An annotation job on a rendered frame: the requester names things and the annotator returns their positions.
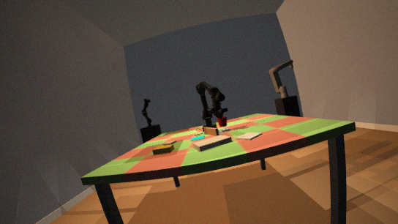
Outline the red cup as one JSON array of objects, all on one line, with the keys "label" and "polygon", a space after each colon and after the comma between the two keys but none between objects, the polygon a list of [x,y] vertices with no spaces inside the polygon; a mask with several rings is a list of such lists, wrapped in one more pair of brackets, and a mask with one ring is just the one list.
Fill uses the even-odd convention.
[{"label": "red cup", "polygon": [[219,126],[220,127],[227,127],[228,123],[227,123],[227,117],[223,116],[222,118],[217,118],[218,122],[219,122]]}]

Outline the yellow rectangular block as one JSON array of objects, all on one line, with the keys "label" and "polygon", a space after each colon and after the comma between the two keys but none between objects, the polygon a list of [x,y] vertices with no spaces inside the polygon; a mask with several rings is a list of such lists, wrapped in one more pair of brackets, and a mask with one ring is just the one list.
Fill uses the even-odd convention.
[{"label": "yellow rectangular block", "polygon": [[174,150],[173,144],[167,146],[158,146],[153,151],[153,154],[164,154],[168,152],[172,152]]}]

